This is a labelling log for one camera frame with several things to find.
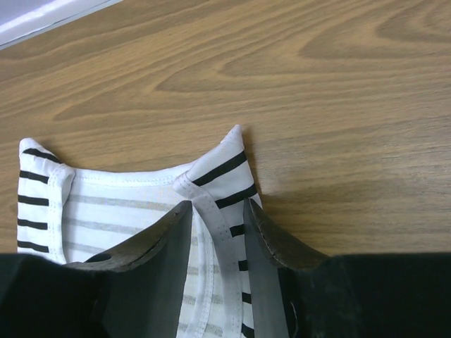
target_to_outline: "wood grain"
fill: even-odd
[[[17,145],[191,161],[236,123],[268,214],[327,254],[451,244],[451,2],[125,0],[0,51],[0,250]]]

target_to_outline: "white fabric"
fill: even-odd
[[[243,202],[260,203],[235,126],[193,163],[148,173],[71,168],[33,139],[20,143],[18,251],[57,263],[86,261],[193,202],[192,243],[177,337],[245,337],[252,305]]]

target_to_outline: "striped shirt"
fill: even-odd
[[[66,264],[115,246],[184,199],[192,241],[177,337],[254,336],[244,199],[260,202],[240,126],[195,162],[146,173],[72,168],[20,143],[18,251]]]

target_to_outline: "stitching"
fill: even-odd
[[[185,185],[185,183],[187,182],[186,173],[181,175],[179,177],[179,180],[182,181],[182,182],[180,182],[181,184],[179,184],[179,187],[182,188],[182,190],[186,193],[186,197],[189,199],[193,199],[193,197],[195,196],[195,191],[188,184]],[[211,284],[212,288],[214,288],[214,284],[211,283],[211,277],[213,277],[214,275],[211,275],[211,271],[210,271],[209,276],[210,276],[209,284]],[[210,299],[207,299],[207,297],[205,297],[204,302],[202,304],[202,311],[201,311],[201,315],[200,315],[200,319],[199,319],[199,325],[197,326],[197,330],[194,333],[197,337],[202,337],[202,335],[205,332],[206,324],[208,323],[209,314],[210,314],[210,310],[211,310],[210,300],[211,300],[211,296],[210,296]]]
[[[108,187],[136,187],[138,185],[129,185],[129,184],[139,184],[142,186],[156,186],[156,185],[170,185],[173,184],[175,179],[177,178],[176,175],[168,176],[168,177],[162,177],[162,178],[155,178],[151,180],[120,180],[114,181],[114,180],[108,180],[104,178],[97,178],[97,177],[85,177],[85,176],[77,176],[75,175],[74,180],[79,181],[85,181],[85,182],[91,182],[94,184],[102,184]]]
[[[63,241],[63,229],[62,229],[62,211],[63,211],[63,205],[62,205],[62,199],[61,199],[61,190],[57,185],[57,179],[59,178],[59,175],[67,168],[67,166],[62,163],[56,166],[56,168],[50,173],[49,176],[49,183],[48,183],[48,197],[49,197],[49,214],[48,214],[48,221],[49,221],[49,230],[50,230],[50,238],[51,238],[51,246],[49,245],[49,251],[51,252],[52,256],[55,258],[55,261],[59,263],[67,263],[66,257],[64,256],[63,247],[62,247],[62,241]],[[60,202],[61,207],[59,208],[59,204],[55,201],[56,196],[58,196],[58,202]],[[61,239],[60,241],[57,241],[56,239],[56,228],[59,227],[60,234],[58,233],[58,238]]]
[[[206,259],[209,259],[210,261],[206,264],[208,266],[208,271],[206,272],[206,294],[208,295],[208,297],[204,297],[204,301],[202,304],[202,312],[200,315],[200,323],[201,325],[197,328],[196,330],[196,335],[201,338],[203,336],[203,334],[205,333],[205,329],[206,326],[208,325],[209,322],[209,315],[210,315],[210,311],[211,311],[211,299],[213,297],[213,290],[214,290],[214,266],[213,264],[209,264],[212,263],[212,258],[213,256],[211,255],[212,251],[214,250],[213,243],[208,243],[207,244],[207,240],[206,240],[206,236],[205,236],[205,232],[204,232],[204,241],[205,244],[209,246],[209,252],[206,252]]]
[[[201,188],[201,187],[197,187],[194,186],[194,184],[187,178],[186,173],[181,175],[178,178],[179,184],[178,187],[181,188],[184,192],[187,192],[186,196],[187,198],[191,199],[194,203],[196,203],[198,205],[198,209],[205,211],[206,214],[212,214],[213,213],[217,213],[220,217],[220,219],[222,220],[222,224],[227,226],[227,222],[226,220],[223,218],[222,212],[217,209],[216,204],[214,203],[213,199],[210,197],[208,198],[209,194],[208,192]],[[234,243],[232,241],[232,236],[230,235],[230,232],[227,231],[228,229],[218,229],[218,232],[215,234],[215,238],[217,238],[221,243],[224,242],[228,242],[231,246],[233,247]],[[226,268],[227,270],[233,270],[235,272],[239,273],[239,269],[238,269],[238,263],[237,263],[237,259],[232,260],[231,262],[227,263]],[[237,278],[236,279],[236,283],[238,283],[241,288],[241,278]],[[230,294],[231,298],[234,299],[234,302],[232,303],[232,307],[234,310],[234,313],[231,314],[231,326],[233,328],[235,328],[234,331],[239,332],[241,334],[241,322],[242,322],[242,299],[241,299],[241,292],[240,290],[233,290],[230,291],[230,288],[228,288],[228,294]],[[240,310],[241,309],[241,314],[236,314],[235,310]]]

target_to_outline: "gray stripe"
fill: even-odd
[[[186,270],[186,273],[188,275],[196,275],[197,276],[199,274],[199,268],[197,266],[189,265]]]
[[[72,242],[63,242],[63,244],[72,250],[78,250],[82,252],[87,252],[91,254],[98,254],[99,252],[105,251],[105,249],[102,248],[96,248],[94,246],[84,245],[84,244],[78,244],[78,243],[72,243]]]
[[[155,211],[170,211],[174,205],[150,201],[136,201],[132,199],[108,199],[106,197],[93,197],[82,195],[69,195],[68,201],[97,204],[100,206],[124,206],[126,208],[149,209]]]
[[[196,297],[188,296],[187,294],[183,295],[183,303],[189,304],[189,305],[195,305],[196,304]]]
[[[187,272],[186,273],[188,275],[198,275],[199,274],[199,268],[197,266],[189,265],[187,267]],[[219,270],[219,266],[213,265],[213,273],[216,273],[216,274],[221,273],[221,271]]]
[[[178,331],[186,332],[188,330],[188,324],[187,323],[178,323],[177,327]],[[219,327],[218,325],[207,323],[205,326],[205,332],[214,334],[217,337],[223,336],[223,329],[222,327]]]
[[[197,246],[197,245],[199,245],[199,243],[205,243],[203,237],[198,237],[198,236],[191,237],[191,245]]]
[[[222,304],[224,301],[222,295],[214,294],[211,296],[211,302],[214,304]]]
[[[217,337],[222,337],[223,336],[223,328],[219,327],[218,325],[213,325],[213,324],[210,324],[210,323],[206,324],[205,332],[206,333],[210,333],[210,334],[214,334]]]
[[[88,222],[86,220],[76,220],[74,218],[64,218],[67,224],[76,227],[86,227],[87,229],[103,230],[118,232],[120,234],[137,234],[142,229],[138,227],[126,227],[124,225],[109,224],[109,223],[98,223],[98,222]]]
[[[186,330],[188,330],[188,324],[187,323],[178,323],[177,331],[186,332]]]

